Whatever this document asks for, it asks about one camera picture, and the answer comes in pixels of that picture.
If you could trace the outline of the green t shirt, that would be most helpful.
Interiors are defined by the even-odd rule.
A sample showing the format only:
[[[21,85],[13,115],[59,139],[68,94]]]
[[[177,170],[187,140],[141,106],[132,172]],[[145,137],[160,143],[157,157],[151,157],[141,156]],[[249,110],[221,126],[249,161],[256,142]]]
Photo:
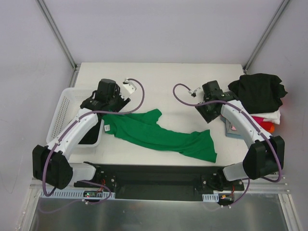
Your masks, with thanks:
[[[191,133],[167,130],[157,123],[161,115],[159,109],[146,113],[107,114],[103,116],[104,124],[109,126],[105,132],[144,148],[216,162],[217,153],[209,130]]]

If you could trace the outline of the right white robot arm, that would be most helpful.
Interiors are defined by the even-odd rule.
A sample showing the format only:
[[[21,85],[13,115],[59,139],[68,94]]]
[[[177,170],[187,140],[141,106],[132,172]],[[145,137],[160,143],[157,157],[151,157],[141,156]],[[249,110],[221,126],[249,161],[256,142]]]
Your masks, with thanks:
[[[226,166],[223,174],[216,178],[217,186],[227,190],[240,179],[265,179],[267,175],[278,173],[282,178],[285,142],[281,136],[272,136],[264,130],[245,110],[241,101],[231,91],[224,92],[217,81],[202,86],[203,102],[195,106],[207,123],[219,116],[224,117],[240,133],[248,151],[243,161]]]

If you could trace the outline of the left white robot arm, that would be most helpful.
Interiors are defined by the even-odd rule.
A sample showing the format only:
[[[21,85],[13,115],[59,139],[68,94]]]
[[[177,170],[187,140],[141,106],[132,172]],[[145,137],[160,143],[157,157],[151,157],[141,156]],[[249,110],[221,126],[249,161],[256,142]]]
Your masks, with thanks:
[[[46,194],[49,194],[47,185],[61,190],[82,180],[91,187],[101,184],[102,176],[93,164],[70,163],[70,156],[78,145],[98,144],[103,116],[122,110],[135,91],[130,79],[126,79],[122,86],[114,80],[101,79],[97,89],[81,103],[77,114],[63,131],[45,146],[37,145],[33,149],[33,176],[42,181]]]

